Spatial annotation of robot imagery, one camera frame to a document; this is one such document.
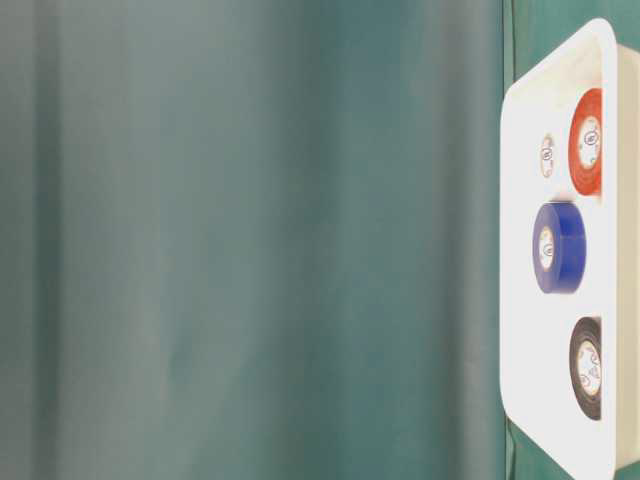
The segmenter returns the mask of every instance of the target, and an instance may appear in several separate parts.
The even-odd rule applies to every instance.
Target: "green curtain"
[[[504,477],[498,0],[5,0],[0,475]]]
[[[640,50],[640,3],[635,0],[505,0],[504,85],[506,89],[562,41],[595,17],[606,18],[618,43]],[[507,437],[507,470],[517,480],[571,477],[516,425]],[[640,465],[620,471],[619,480],[640,478]]]

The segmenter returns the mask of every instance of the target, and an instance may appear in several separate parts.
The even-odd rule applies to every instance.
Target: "blue tape roll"
[[[587,242],[573,203],[545,203],[533,227],[533,269],[545,293],[575,292],[584,273]]]

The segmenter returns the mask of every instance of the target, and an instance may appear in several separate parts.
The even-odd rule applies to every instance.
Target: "curtain fold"
[[[0,11],[0,475],[504,477],[500,2]]]

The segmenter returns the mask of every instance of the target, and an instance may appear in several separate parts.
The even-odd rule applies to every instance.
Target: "red tape roll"
[[[582,195],[600,193],[602,179],[602,89],[587,91],[573,114],[569,133],[569,171]]]

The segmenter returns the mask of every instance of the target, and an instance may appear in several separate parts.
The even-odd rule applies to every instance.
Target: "white tray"
[[[507,415],[577,480],[611,479],[640,460],[640,55],[595,19],[507,92],[500,141],[500,388]],[[568,168],[573,111],[602,88],[602,187],[579,194]],[[554,169],[540,148],[554,139]],[[532,266],[542,204],[572,201],[585,224],[584,276],[573,294],[544,294]],[[578,406],[569,374],[576,322],[602,335],[601,419]]]

